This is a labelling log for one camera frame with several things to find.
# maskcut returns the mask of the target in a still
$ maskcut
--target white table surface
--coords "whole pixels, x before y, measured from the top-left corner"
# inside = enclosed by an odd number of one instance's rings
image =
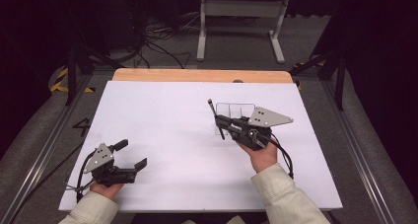
[[[116,197],[124,212],[263,210],[250,177],[247,154],[228,135],[222,140],[207,100],[255,104],[294,122],[272,127],[293,160],[297,187],[323,210],[341,200],[295,84],[180,83],[109,81],[80,152],[69,185],[75,186],[83,161],[101,143],[128,139],[114,152],[115,166],[148,166]],[[282,156],[279,161],[286,168]],[[91,175],[84,175],[82,184]],[[76,205],[66,190],[60,210]]]

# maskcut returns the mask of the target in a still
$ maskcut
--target gray carpet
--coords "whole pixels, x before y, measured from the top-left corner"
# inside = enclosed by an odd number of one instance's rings
[[[209,22],[207,30],[206,54],[203,62],[195,61],[198,30],[190,29],[156,43],[177,55],[180,62],[191,56],[186,68],[197,69],[242,69],[242,70],[289,70],[297,62],[308,60],[328,18],[287,18],[282,27],[279,41],[286,59],[285,64],[277,64],[270,41],[267,37],[269,26],[274,21],[258,19],[245,25],[231,19],[216,19]],[[114,53],[116,57],[123,50]],[[151,67],[169,66],[178,68],[170,56],[160,54],[147,47],[142,55]],[[134,61],[124,62],[132,66]],[[139,67],[145,67],[141,61]],[[94,93],[83,93],[80,102],[65,124],[62,135],[57,139],[56,149],[42,173],[44,177],[71,150],[79,145],[84,137],[82,128],[73,128],[77,122],[88,118],[92,120],[96,108],[112,72],[101,67],[94,73],[89,87]],[[333,210],[332,214],[340,223],[381,223],[362,178],[350,155],[348,140],[333,111],[334,104],[329,101],[313,68],[298,77],[302,84],[301,96],[313,124],[326,162],[334,174],[335,184],[344,207]],[[344,91],[344,113],[346,114],[356,139],[376,178],[395,223],[418,223],[418,211],[405,184],[385,153],[379,138],[368,121],[361,104],[350,84],[347,75]],[[54,92],[53,96],[33,116],[0,162],[0,214],[3,216],[16,193],[25,180],[37,154],[48,139],[60,113],[64,109],[66,93]],[[66,213],[58,211],[58,204],[66,188],[65,180],[70,175],[77,158],[77,152],[57,170],[26,202],[21,215],[15,223],[57,223]],[[118,213],[113,223],[130,223],[132,214]]]

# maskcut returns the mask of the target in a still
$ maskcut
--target table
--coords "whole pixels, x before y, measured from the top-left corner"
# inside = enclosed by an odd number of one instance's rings
[[[246,83],[225,83],[236,79]],[[277,71],[118,69],[69,185],[100,143],[128,139],[129,145],[114,153],[115,165],[130,168],[147,157],[148,166],[119,193],[120,211],[262,211],[249,180],[254,171],[248,156],[230,137],[224,141],[216,134],[209,97],[215,104],[255,103],[290,115],[293,123],[272,130],[294,161],[297,186],[322,210],[342,207],[299,91],[287,72]],[[85,175],[82,184],[89,179]],[[74,191],[65,191],[59,209],[74,205]]]

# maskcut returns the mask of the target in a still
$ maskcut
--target dark background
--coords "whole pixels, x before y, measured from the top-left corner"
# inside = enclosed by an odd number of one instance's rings
[[[139,22],[126,0],[58,2],[72,10],[65,21],[75,36],[106,54],[140,44],[132,27],[141,28],[147,15],[178,25],[181,14],[198,11],[199,0],[140,2]],[[48,80],[66,60],[68,26],[56,11],[48,0],[0,0],[0,156],[50,97]],[[313,54],[343,48],[358,97],[416,201],[417,11],[416,0],[291,0],[288,8],[291,16],[333,15]]]

